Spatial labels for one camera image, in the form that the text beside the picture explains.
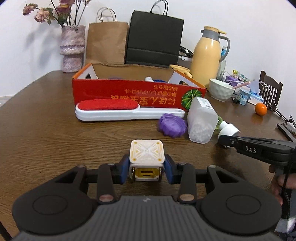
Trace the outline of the person's right hand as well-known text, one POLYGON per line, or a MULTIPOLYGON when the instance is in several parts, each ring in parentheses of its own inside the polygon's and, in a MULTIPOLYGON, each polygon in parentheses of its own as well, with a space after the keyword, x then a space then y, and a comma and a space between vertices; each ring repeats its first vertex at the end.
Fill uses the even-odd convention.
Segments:
MULTIPOLYGON (((273 165, 269 166, 269 172, 275 173, 276 168, 273 165)), ((280 205, 283 204, 283 198, 280 196, 281 188, 283 187, 283 183, 285 180, 285 175, 274 175, 271 181, 271 192, 274 194, 276 199, 279 201, 280 205)), ((290 189, 289 180, 287 180, 286 188, 290 189)))

